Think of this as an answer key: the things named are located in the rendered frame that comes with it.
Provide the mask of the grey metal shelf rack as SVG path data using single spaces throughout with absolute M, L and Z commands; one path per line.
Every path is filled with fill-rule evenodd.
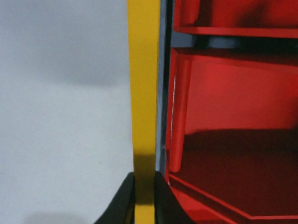
M 171 48 L 275 48 L 298 49 L 298 38 L 184 34 L 173 31 L 175 0 L 160 0 L 157 130 L 155 171 L 165 178 L 166 131 Z

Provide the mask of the red open bin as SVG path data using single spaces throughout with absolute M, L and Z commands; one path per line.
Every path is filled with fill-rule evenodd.
M 298 224 L 298 219 L 249 219 L 170 177 L 167 159 L 165 180 L 182 208 L 197 224 Z
M 298 49 L 172 47 L 165 151 L 239 214 L 298 219 Z
M 298 38 L 298 0 L 175 0 L 173 31 Z

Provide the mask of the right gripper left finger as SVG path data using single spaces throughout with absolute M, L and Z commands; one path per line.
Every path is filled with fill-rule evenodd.
M 109 205 L 93 224 L 135 224 L 135 178 L 129 172 Z

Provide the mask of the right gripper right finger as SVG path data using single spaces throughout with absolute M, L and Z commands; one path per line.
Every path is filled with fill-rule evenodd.
M 155 171 L 154 180 L 154 224 L 196 224 L 159 171 Z

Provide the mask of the yellow bar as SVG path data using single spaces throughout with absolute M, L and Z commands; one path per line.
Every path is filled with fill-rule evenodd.
M 160 0 L 127 0 L 136 224 L 154 224 Z

